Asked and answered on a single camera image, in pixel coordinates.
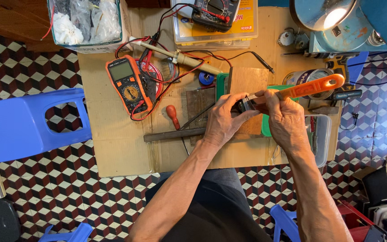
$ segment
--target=yellow label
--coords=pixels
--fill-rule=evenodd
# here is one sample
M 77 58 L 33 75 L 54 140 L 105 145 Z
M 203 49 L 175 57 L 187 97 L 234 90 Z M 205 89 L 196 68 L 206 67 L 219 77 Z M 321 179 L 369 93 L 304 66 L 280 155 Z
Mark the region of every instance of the yellow label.
M 253 0 L 240 0 L 238 13 L 232 23 L 232 27 L 228 32 L 222 33 L 214 30 L 209 30 L 206 27 L 194 24 L 192 19 L 178 15 L 178 30 L 180 37 L 195 37 L 205 35 L 226 35 L 249 33 L 254 31 L 254 12 Z

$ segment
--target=orange screwdriver handle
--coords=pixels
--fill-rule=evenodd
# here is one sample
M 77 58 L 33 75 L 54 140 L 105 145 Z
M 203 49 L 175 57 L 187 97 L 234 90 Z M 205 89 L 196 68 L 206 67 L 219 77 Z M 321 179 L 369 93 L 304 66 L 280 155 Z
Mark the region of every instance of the orange screwdriver handle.
M 329 81 L 335 80 L 335 84 L 331 84 Z M 280 100 L 285 100 L 289 97 L 301 97 L 320 93 L 323 91 L 329 91 L 341 87 L 344 84 L 344 77 L 340 74 L 332 74 L 327 77 L 312 80 L 300 85 L 296 85 L 284 90 L 278 91 L 276 95 Z
M 179 130 L 180 124 L 178 123 L 177 112 L 175 111 L 175 107 L 173 105 L 168 105 L 165 110 L 167 112 L 168 117 L 171 118 L 172 124 L 174 124 L 175 129 Z

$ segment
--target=orange multimeter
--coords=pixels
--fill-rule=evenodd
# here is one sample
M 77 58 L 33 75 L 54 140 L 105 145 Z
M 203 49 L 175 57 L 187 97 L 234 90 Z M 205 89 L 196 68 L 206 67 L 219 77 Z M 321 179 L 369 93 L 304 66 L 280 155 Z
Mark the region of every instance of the orange multimeter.
M 141 100 L 144 100 L 144 103 L 135 109 L 134 114 L 152 110 L 152 102 L 144 92 L 142 75 L 134 58 L 125 55 L 107 62 L 105 68 L 111 84 L 117 90 L 129 115 Z

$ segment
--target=man's left hand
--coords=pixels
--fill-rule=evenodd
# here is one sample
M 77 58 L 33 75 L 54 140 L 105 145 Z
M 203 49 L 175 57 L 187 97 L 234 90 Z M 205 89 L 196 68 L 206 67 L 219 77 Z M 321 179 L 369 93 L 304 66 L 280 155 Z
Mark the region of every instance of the man's left hand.
M 232 106 L 247 95 L 248 93 L 237 93 L 223 95 L 219 98 L 209 113 L 204 142 L 220 149 L 244 122 L 261 113 L 257 110 L 249 110 L 242 114 L 231 113 Z

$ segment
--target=hand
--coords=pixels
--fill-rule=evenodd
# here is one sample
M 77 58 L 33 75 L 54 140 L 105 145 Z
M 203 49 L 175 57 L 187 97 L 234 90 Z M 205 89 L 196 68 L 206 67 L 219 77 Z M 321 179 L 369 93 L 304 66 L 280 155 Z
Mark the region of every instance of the hand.
M 239 115 L 231 113 L 232 106 L 247 95 L 248 93 L 237 93 L 223 95 L 219 98 L 209 113 L 204 142 L 220 149 L 240 128 L 241 124 L 260 114 L 257 110 L 249 110 Z
M 255 93 L 256 96 L 266 98 L 265 104 L 255 105 L 256 110 L 270 116 L 268 122 L 271 135 L 286 153 L 310 150 L 305 128 L 304 108 L 289 98 L 280 101 L 275 94 L 277 91 L 267 89 Z

